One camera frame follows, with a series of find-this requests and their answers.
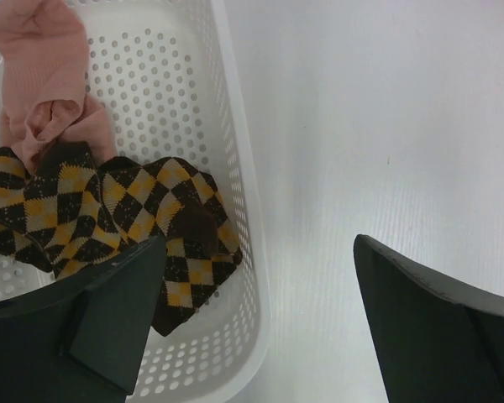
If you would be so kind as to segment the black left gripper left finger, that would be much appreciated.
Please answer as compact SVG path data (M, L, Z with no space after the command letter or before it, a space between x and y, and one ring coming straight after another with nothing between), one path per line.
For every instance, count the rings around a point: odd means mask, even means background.
M163 282L166 243L0 302L0 402L124 402Z

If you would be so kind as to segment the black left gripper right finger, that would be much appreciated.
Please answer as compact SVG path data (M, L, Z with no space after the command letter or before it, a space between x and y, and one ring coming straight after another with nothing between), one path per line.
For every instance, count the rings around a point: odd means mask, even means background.
M504 402L504 296L368 235L354 266L390 402Z

